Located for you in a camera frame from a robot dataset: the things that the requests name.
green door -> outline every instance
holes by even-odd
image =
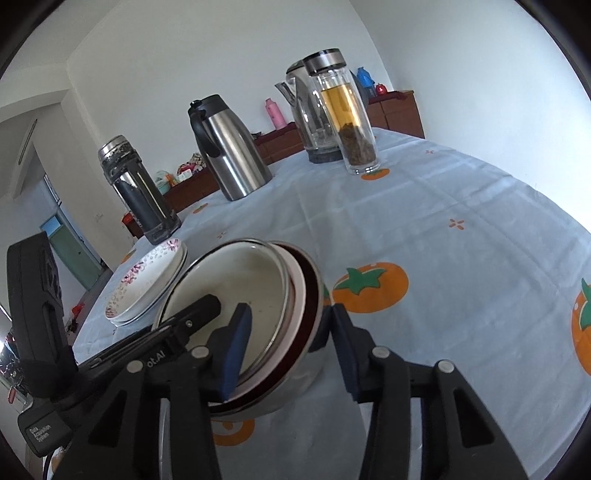
[[[90,290],[102,272],[96,259],[90,257],[79,240],[64,225],[59,225],[52,231],[49,242],[68,270],[86,290]]]

wooden cabinet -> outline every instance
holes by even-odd
[[[367,112],[373,127],[425,138],[412,90],[374,97],[369,100]],[[304,150],[294,122],[281,130],[258,137],[255,145],[267,165]],[[171,188],[164,198],[176,212],[180,212],[218,189],[211,172],[204,169]],[[132,235],[141,233],[134,220],[125,224]]]

tablecloth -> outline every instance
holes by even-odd
[[[237,202],[216,192],[182,212],[186,265],[233,238],[283,240],[317,263],[334,301],[405,360],[451,359],[532,480],[552,470],[591,405],[591,234],[509,174],[450,148],[375,129],[382,170],[356,177],[304,152],[271,166]],[[142,238],[98,298],[74,344],[83,361],[152,322],[115,329],[106,299],[151,245]],[[368,422],[345,392],[332,345],[323,372],[281,410],[216,423],[226,480],[358,477]],[[418,405],[413,404],[414,420]],[[420,427],[412,439],[418,478]]]

floral plate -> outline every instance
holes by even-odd
[[[107,301],[105,317],[117,325],[141,315],[178,272],[186,246],[178,238],[159,244],[125,274]]]

blue bottle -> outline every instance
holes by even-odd
[[[375,97],[375,82],[367,70],[363,67],[357,69],[357,78],[361,82],[363,88],[367,91],[369,97]]]

